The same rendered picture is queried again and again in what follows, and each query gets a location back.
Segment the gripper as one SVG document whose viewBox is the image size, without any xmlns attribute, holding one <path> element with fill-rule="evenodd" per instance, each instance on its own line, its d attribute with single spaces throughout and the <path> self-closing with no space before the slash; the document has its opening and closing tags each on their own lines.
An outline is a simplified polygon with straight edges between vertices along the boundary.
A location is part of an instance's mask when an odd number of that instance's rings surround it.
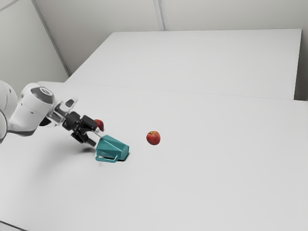
<svg viewBox="0 0 308 231">
<path fill-rule="evenodd" d="M 86 143 L 92 147 L 96 146 L 96 142 L 87 135 L 87 132 L 90 131 L 99 138 L 106 135 L 97 128 L 96 122 L 93 119 L 86 115 L 80 117 L 76 112 L 71 112 L 67 115 L 62 123 L 62 127 L 68 131 L 72 131 L 71 136 L 79 143 Z"/>
</svg>

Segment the teal faceted mug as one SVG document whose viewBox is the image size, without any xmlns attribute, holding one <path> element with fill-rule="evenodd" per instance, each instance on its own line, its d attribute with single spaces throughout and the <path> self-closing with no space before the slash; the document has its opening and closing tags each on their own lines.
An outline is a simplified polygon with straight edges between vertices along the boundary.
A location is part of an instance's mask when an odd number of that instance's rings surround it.
<svg viewBox="0 0 308 231">
<path fill-rule="evenodd" d="M 125 161 L 129 155 L 129 146 L 105 135 L 99 139 L 95 151 L 95 160 L 100 162 L 115 163 Z"/>
</svg>

